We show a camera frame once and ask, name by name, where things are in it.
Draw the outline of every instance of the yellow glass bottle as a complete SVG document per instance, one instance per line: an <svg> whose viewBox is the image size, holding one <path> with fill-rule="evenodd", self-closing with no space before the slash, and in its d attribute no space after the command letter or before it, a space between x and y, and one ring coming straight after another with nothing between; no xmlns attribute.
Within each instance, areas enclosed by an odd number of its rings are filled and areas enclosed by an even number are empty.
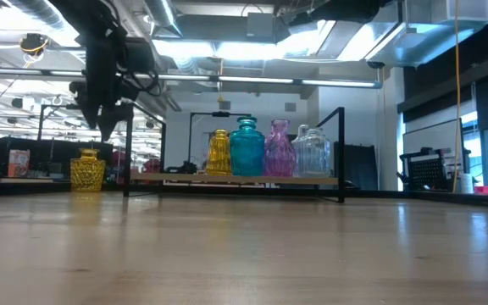
<svg viewBox="0 0 488 305"><path fill-rule="evenodd" d="M71 191L101 191L105 161L97 160L97 152L81 148L80 158L71 159Z"/></svg>
<svg viewBox="0 0 488 305"><path fill-rule="evenodd" d="M230 147L227 130L216 130L210 139L207 175L230 175Z"/></svg>

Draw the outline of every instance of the wooden shelf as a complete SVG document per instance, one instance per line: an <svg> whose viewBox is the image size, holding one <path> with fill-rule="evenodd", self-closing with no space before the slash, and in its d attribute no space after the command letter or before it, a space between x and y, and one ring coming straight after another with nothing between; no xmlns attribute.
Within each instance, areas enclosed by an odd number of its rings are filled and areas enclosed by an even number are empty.
<svg viewBox="0 0 488 305"><path fill-rule="evenodd" d="M152 174L131 173L132 180L177 180L186 182L232 182L232 183L276 183L293 185L338 185L337 178L293 178L293 177L243 177L243 176L212 176L190 174Z"/></svg>

